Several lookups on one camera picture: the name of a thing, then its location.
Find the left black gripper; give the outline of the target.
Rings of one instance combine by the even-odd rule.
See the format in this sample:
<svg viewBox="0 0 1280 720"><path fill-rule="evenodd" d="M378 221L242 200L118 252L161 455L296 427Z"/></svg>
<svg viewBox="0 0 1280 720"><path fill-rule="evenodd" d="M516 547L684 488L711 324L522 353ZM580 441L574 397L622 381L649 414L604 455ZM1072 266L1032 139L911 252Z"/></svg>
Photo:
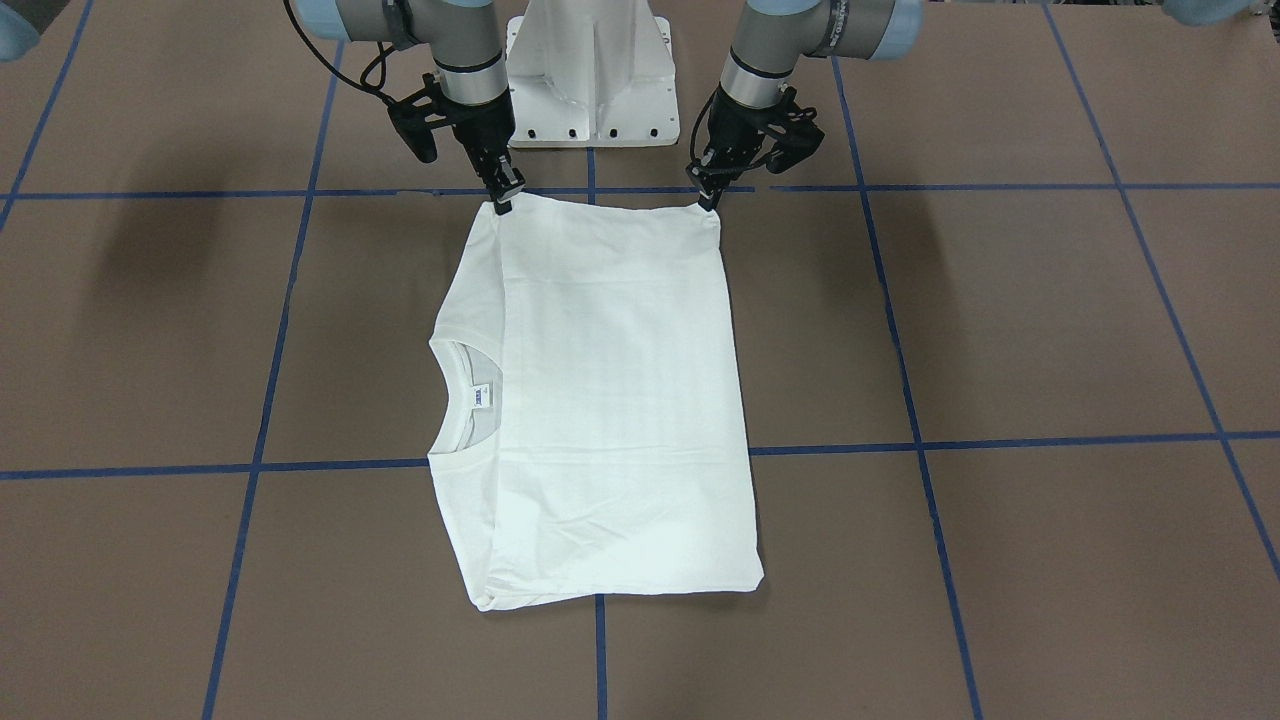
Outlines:
<svg viewBox="0 0 1280 720"><path fill-rule="evenodd" d="M714 211L731 186L731 174L765 168L781 174L791 167L788 150L782 140L791 90L785 88L778 102L769 108L749 108L733 100L724 88L717 88L707 100L695 122L705 124L707 146L686 165L686 174L698 191L698 205Z"/></svg>

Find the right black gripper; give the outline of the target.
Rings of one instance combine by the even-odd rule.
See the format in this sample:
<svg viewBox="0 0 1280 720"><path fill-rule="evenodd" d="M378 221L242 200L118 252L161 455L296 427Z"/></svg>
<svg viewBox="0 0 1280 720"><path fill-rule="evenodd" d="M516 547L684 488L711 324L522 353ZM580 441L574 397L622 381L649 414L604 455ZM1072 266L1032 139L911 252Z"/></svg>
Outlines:
<svg viewBox="0 0 1280 720"><path fill-rule="evenodd" d="M454 137L463 146L475 170L484 170L484 184L494 213L502 217L513 208L526 181L509 155L515 132L511 92L502 92L479 105L452 102Z"/></svg>

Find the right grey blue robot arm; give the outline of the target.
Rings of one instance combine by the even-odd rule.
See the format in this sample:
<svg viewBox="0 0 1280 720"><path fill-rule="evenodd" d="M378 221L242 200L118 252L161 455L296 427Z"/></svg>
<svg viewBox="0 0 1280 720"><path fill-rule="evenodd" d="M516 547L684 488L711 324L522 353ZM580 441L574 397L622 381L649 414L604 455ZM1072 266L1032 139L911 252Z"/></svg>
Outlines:
<svg viewBox="0 0 1280 720"><path fill-rule="evenodd" d="M285 1L283 6L306 49L334 78L376 97L396 133L421 163L438 159L434 132L449 128L493 211L511 211L525 179L509 151L515 109L490 1ZM384 67L396 53L428 47L435 69L422 76L420 90L394 99L369 74L357 79L343 76L315 47L315 37L376 44L369 70Z"/></svg>

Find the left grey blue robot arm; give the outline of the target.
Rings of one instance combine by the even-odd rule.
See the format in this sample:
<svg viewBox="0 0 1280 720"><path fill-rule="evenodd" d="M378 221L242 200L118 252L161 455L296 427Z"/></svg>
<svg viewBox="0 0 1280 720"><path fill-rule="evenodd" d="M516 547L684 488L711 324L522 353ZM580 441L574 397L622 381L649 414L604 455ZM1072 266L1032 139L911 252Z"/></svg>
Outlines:
<svg viewBox="0 0 1280 720"><path fill-rule="evenodd" d="M748 172L782 174L826 135L791 85L804 58L897 60L914 47L923 1L748 1L716 91L695 119L686 174L714 211Z"/></svg>

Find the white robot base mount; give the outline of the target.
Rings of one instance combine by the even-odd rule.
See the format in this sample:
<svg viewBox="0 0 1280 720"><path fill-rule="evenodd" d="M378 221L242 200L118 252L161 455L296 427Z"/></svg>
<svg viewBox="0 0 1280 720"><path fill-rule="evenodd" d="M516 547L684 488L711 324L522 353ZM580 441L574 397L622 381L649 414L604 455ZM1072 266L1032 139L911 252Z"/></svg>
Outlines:
<svg viewBox="0 0 1280 720"><path fill-rule="evenodd" d="M671 41L648 1L531 1L506 24L511 147L675 145Z"/></svg>

